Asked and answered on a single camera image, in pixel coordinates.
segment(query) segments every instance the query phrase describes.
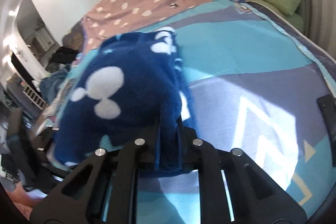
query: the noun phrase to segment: silver bolt head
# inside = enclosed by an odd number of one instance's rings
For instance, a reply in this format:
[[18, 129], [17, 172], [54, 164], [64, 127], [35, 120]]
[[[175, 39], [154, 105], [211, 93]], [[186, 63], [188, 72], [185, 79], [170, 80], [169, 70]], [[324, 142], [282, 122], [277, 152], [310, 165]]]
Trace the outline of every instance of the silver bolt head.
[[142, 139], [142, 138], [139, 138], [139, 139], [136, 139], [136, 140], [134, 141], [134, 143], [135, 143], [136, 145], [138, 145], [138, 146], [141, 146], [141, 145], [144, 145], [144, 144], [146, 143], [146, 141], [145, 141], [144, 139]]
[[194, 139], [193, 145], [201, 146], [203, 144], [203, 141], [201, 139]]
[[96, 156], [101, 157], [105, 155], [106, 150], [103, 148], [98, 148], [94, 153], [96, 154]]
[[243, 154], [243, 151], [240, 148], [234, 148], [232, 149], [232, 154], [237, 157], [240, 157]]

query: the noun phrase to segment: wall light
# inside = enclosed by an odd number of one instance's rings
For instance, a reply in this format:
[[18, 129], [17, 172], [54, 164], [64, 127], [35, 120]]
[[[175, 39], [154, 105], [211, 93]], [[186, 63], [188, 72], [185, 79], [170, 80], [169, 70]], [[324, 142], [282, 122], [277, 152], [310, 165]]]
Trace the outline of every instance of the wall light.
[[2, 66], [4, 66], [6, 63], [11, 62], [11, 56], [10, 55], [6, 55], [3, 59], [2, 59]]
[[11, 17], [15, 17], [17, 16], [17, 13], [14, 11], [9, 11], [8, 15], [10, 15]]
[[10, 35], [9, 37], [5, 38], [3, 41], [3, 46], [9, 46], [10, 48], [12, 48], [15, 45], [15, 37], [14, 35]]

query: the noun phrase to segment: white paw print pattern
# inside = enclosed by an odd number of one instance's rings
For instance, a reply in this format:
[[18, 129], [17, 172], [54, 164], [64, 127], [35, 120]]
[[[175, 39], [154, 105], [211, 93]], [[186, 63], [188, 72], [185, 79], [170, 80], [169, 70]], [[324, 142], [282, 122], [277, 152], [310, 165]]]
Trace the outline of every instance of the white paw print pattern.
[[105, 67], [90, 75], [85, 83], [85, 88], [77, 88], [70, 100], [77, 102], [85, 96], [99, 100], [94, 107], [95, 114], [102, 119], [117, 118], [121, 109], [119, 105], [108, 99], [124, 85], [124, 73], [119, 67]]
[[164, 42], [157, 42], [151, 46], [152, 52], [156, 53], [164, 53], [171, 55], [172, 52], [176, 52], [176, 46], [173, 45], [173, 38], [171, 37], [171, 34], [167, 31], [171, 31], [175, 33], [175, 30], [172, 27], [164, 27], [161, 29], [158, 29], [158, 31], [161, 31], [156, 34], [155, 40], [160, 39], [161, 37], [164, 37]]
[[184, 120], [189, 119], [191, 116], [190, 116], [187, 98], [185, 97], [182, 91], [179, 91], [179, 94], [180, 94], [180, 98], [182, 102], [181, 119], [182, 121], [184, 121]]

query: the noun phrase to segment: blue fleece blanket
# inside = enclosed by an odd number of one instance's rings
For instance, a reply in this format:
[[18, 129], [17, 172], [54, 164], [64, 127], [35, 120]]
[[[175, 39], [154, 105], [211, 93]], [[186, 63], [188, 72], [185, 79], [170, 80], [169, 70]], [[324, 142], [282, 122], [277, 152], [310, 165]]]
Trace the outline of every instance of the blue fleece blanket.
[[181, 168], [177, 120], [181, 116], [194, 128], [194, 115], [175, 36], [168, 27], [115, 36], [101, 45], [64, 110], [56, 159], [81, 162], [106, 137], [123, 145], [160, 115], [156, 168]]

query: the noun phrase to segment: bed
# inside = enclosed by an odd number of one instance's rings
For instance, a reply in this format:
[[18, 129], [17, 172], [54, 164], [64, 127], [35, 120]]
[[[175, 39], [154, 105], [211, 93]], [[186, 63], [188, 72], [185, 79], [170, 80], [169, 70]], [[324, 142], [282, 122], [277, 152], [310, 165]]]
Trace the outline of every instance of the bed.
[[[244, 0], [102, 0], [81, 25], [85, 57], [68, 79], [80, 78], [106, 38], [172, 27], [199, 138], [242, 148], [308, 217], [328, 196], [336, 170], [317, 99], [335, 94], [336, 63], [269, 9]], [[138, 223], [200, 222], [196, 172], [140, 178], [138, 188]]]

